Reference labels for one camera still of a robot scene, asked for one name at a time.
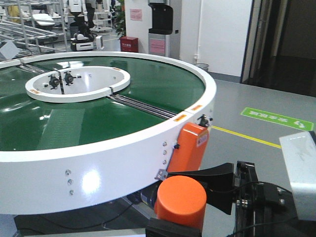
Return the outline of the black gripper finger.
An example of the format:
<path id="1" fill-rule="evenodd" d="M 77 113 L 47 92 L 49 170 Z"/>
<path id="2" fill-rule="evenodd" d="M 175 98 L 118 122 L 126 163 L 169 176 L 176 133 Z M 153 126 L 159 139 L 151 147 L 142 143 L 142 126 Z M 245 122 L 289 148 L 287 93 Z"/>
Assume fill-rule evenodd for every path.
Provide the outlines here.
<path id="1" fill-rule="evenodd" d="M 201 231 L 196 228 L 173 222 L 151 218 L 145 228 L 147 237 L 201 237 Z"/>
<path id="2" fill-rule="evenodd" d="M 195 171 L 169 172 L 167 177 L 187 176 L 200 182 L 206 191 L 206 203 L 230 215 L 233 205 L 234 164 L 222 165 Z"/>

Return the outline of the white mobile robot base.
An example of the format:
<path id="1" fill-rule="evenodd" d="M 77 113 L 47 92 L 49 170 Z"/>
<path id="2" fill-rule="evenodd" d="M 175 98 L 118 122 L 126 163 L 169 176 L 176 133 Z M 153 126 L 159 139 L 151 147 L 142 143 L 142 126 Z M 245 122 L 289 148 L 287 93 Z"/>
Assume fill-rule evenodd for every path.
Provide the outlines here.
<path id="1" fill-rule="evenodd" d="M 93 21 L 85 21 L 82 13 L 74 16 L 74 22 L 70 24 L 70 35 L 72 51 L 87 51 L 94 49 L 94 35 L 91 28 L 94 27 Z"/>

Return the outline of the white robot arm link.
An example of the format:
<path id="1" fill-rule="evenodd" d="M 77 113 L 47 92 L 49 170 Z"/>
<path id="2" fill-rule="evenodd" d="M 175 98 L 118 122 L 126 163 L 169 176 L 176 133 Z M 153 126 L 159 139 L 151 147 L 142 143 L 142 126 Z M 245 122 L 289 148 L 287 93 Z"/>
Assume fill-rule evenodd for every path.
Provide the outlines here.
<path id="1" fill-rule="evenodd" d="M 280 137 L 298 219 L 316 220 L 316 134 L 304 131 Z"/>

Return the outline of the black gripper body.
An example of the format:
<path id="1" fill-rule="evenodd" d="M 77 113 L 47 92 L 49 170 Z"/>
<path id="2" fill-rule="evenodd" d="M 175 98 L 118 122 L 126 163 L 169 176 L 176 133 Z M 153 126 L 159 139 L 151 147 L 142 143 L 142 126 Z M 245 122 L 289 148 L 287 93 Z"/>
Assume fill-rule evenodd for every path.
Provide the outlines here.
<path id="1" fill-rule="evenodd" d="M 299 220 L 291 191 L 259 181 L 253 163 L 239 161 L 234 237 L 314 237 L 316 223 Z"/>

